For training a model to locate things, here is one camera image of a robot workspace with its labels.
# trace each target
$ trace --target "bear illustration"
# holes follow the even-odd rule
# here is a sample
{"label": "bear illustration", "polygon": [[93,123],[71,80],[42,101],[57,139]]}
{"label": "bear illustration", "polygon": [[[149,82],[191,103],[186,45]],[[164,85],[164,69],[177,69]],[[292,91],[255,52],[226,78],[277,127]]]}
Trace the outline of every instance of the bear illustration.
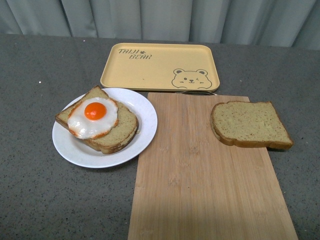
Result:
{"label": "bear illustration", "polygon": [[208,89],[212,86],[212,82],[208,79],[208,72],[203,69],[197,71],[185,71],[183,69],[175,69],[172,85],[181,89]]}

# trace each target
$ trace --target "wooden cutting board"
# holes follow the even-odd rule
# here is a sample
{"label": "wooden cutting board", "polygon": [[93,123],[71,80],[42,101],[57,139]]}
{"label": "wooden cutting board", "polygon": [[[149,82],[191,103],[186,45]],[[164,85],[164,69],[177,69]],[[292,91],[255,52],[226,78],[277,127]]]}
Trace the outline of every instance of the wooden cutting board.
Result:
{"label": "wooden cutting board", "polygon": [[139,155],[129,240],[298,239],[267,149],[224,145],[211,130],[215,104],[247,97],[148,99],[158,127]]}

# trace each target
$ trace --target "gray curtain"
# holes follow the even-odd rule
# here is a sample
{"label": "gray curtain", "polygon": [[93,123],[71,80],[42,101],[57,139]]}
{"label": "gray curtain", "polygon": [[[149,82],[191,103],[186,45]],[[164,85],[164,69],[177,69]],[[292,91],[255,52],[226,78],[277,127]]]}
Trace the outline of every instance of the gray curtain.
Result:
{"label": "gray curtain", "polygon": [[320,0],[0,0],[0,33],[320,50]]}

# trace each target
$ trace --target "egg yolk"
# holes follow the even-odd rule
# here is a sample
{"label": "egg yolk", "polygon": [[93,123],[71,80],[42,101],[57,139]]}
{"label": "egg yolk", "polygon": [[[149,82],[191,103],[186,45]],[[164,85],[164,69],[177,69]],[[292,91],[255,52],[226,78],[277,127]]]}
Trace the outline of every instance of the egg yolk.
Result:
{"label": "egg yolk", "polygon": [[84,109],[84,115],[89,120],[99,120],[107,113],[107,108],[100,102],[92,102]]}

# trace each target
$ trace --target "bread slice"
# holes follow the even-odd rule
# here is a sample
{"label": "bread slice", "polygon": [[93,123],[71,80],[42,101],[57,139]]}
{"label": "bread slice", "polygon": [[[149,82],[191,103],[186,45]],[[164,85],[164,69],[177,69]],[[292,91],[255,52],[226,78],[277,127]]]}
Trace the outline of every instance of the bread slice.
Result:
{"label": "bread slice", "polygon": [[210,122],[215,136],[229,146],[289,149],[294,144],[270,101],[218,103]]}
{"label": "bread slice", "polygon": [[[68,116],[72,109],[83,102],[84,100],[100,97],[108,99],[109,95],[103,91],[100,86],[95,86],[87,94],[85,94],[80,100],[55,115],[57,123],[64,128],[68,128]],[[111,131],[100,138],[96,139],[81,139],[89,147],[96,151],[101,151],[103,154],[113,154],[125,146],[127,146],[137,133],[139,128],[139,122],[137,116],[131,112],[122,102],[116,101],[118,105],[118,125],[111,129]]]}

